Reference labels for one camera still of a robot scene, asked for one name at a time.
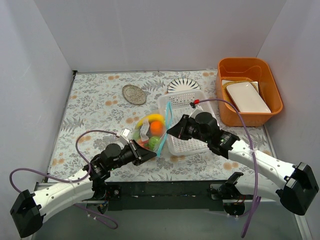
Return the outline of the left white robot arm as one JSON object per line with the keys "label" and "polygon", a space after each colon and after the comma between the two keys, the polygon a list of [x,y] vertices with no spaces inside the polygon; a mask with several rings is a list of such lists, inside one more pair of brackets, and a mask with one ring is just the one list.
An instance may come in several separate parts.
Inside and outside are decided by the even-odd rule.
{"label": "left white robot arm", "polygon": [[66,182],[34,192],[22,191],[10,210],[19,236],[26,238],[34,234],[49,218],[80,201],[105,198],[109,193],[105,181],[111,176],[112,170],[128,163],[139,166],[156,155],[135,140],[130,140],[124,146],[111,143]]}

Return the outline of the large green custard apple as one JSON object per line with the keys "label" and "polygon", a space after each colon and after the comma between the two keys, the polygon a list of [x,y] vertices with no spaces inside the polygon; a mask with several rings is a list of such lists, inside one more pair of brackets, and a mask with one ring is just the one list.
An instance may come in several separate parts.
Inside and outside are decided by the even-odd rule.
{"label": "large green custard apple", "polygon": [[148,147],[153,150],[160,142],[161,138],[159,136],[152,136],[148,141]]}

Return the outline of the orange fruit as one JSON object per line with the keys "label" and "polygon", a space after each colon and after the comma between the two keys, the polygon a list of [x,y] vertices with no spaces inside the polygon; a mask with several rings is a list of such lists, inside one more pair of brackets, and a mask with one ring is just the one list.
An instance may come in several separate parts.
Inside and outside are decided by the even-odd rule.
{"label": "orange fruit", "polygon": [[161,121],[153,121],[150,123],[149,129],[153,136],[161,136],[164,133],[164,124]]}

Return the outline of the small green fruit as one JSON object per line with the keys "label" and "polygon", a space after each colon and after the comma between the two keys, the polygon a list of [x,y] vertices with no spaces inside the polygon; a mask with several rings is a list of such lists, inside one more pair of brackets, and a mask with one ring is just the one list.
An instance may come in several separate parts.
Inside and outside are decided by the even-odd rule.
{"label": "small green fruit", "polygon": [[133,135],[132,135],[132,139],[135,140],[135,141],[138,141],[140,139],[140,131],[139,130],[136,130],[134,131]]}

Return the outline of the peach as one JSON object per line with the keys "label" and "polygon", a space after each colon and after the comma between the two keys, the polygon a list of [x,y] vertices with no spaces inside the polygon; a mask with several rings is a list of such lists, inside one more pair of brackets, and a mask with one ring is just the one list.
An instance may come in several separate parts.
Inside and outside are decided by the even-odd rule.
{"label": "peach", "polygon": [[149,148],[149,141],[142,141],[141,139],[136,141],[141,147],[148,149]]}

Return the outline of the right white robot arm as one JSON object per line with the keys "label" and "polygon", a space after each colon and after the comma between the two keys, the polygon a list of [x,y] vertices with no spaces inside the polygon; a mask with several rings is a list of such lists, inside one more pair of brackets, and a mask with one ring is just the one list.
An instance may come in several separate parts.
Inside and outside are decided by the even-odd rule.
{"label": "right white robot arm", "polygon": [[167,130],[167,134],[184,141],[196,139],[204,142],[214,154],[257,170],[266,177],[266,180],[259,181],[254,176],[235,172],[212,192],[218,198],[237,199],[257,192],[257,196],[280,201],[290,212],[303,216],[319,192],[309,165],[303,162],[295,165],[259,150],[251,150],[238,136],[220,129],[209,112],[198,113],[194,118],[184,114]]}

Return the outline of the clear zip top bag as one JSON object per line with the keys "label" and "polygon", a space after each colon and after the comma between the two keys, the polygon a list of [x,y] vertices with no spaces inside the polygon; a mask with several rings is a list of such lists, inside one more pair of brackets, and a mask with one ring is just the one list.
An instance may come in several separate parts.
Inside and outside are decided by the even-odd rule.
{"label": "clear zip top bag", "polygon": [[161,155],[168,137],[167,130],[173,120],[171,102],[167,102],[160,110],[164,110],[164,113],[152,113],[143,117],[129,135],[141,147],[156,153],[158,157]]}

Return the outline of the yellow banana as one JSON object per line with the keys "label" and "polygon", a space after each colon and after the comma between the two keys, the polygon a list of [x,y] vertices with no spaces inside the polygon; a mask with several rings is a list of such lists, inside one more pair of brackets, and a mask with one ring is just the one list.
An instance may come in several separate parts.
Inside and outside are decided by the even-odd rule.
{"label": "yellow banana", "polygon": [[153,113],[153,114],[149,114],[149,115],[143,117],[142,119],[140,119],[138,121],[138,123],[136,124],[135,128],[136,129],[140,128],[143,125],[144,120],[148,120],[149,123],[154,122],[154,121],[159,121],[163,125],[165,124],[165,117],[163,115],[161,115],[159,113]]}

